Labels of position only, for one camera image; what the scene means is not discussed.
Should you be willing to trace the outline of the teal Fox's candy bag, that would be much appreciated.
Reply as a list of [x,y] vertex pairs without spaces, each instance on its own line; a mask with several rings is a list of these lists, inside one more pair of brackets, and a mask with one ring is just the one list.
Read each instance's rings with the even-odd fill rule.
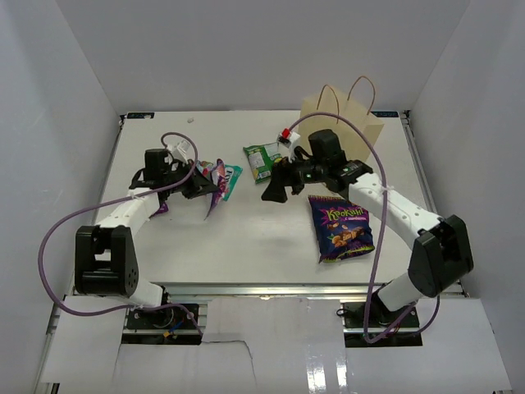
[[243,172],[243,168],[236,165],[226,164],[218,158],[215,162],[199,161],[198,170],[219,188],[218,192],[212,193],[212,202],[218,204],[230,198],[236,182]]

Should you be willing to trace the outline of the green Fox's tea candy bag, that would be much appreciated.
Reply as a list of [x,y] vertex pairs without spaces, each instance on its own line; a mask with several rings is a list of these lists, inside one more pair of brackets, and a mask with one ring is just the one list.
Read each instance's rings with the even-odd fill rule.
[[244,154],[249,161],[249,167],[256,184],[270,181],[273,165],[282,159],[279,144],[256,144],[243,147]]

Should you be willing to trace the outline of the purple snack wrapper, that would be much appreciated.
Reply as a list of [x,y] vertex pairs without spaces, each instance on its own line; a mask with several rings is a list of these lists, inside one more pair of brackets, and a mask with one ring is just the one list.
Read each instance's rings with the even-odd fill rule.
[[161,203],[161,204],[150,204],[148,206],[148,213],[149,213],[148,217],[149,218],[154,218],[158,215],[162,215],[168,212],[169,212],[169,207],[166,202]]

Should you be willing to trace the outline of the dark blue Krokant snack bag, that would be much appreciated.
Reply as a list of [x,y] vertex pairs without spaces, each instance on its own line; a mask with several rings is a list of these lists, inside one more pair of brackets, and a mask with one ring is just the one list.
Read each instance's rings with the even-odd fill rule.
[[369,212],[345,199],[310,195],[320,263],[352,259],[375,250]]

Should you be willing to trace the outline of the brown purple chocolate bar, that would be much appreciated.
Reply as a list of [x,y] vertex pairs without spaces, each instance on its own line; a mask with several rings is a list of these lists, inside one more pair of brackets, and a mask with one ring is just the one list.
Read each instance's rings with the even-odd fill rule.
[[205,217],[209,218],[212,211],[223,200],[224,194],[226,193],[226,167],[222,159],[218,158],[214,164],[207,166],[206,177],[220,189],[219,192],[211,194],[209,199],[210,204]]

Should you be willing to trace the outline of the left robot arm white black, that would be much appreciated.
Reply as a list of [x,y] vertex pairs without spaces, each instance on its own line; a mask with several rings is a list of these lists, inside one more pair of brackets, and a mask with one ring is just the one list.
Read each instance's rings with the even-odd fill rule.
[[145,318],[154,327],[168,325],[174,309],[165,302],[162,286],[140,276],[134,237],[171,195],[193,199],[219,190],[193,160],[176,159],[168,149],[146,150],[144,167],[135,173],[128,189],[130,199],[75,234],[76,291],[146,307]]

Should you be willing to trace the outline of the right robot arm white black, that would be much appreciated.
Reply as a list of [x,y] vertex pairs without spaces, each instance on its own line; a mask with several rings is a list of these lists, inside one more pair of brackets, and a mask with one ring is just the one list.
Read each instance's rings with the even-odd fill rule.
[[349,159],[330,129],[308,137],[310,151],[299,146],[299,135],[288,129],[277,137],[290,157],[273,165],[262,200],[285,203],[286,189],[300,193],[307,184],[323,184],[345,200],[376,215],[411,249],[405,273],[372,291],[364,318],[383,328],[421,298],[435,298],[473,270],[473,256],[465,222],[456,215],[443,218],[389,189],[385,179],[358,159]]

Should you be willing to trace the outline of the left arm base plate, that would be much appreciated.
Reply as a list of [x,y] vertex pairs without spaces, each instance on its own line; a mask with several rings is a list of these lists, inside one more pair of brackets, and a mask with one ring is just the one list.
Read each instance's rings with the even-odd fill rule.
[[126,316],[121,342],[126,345],[198,346],[201,335],[192,319],[199,321],[199,305],[154,312],[133,311]]

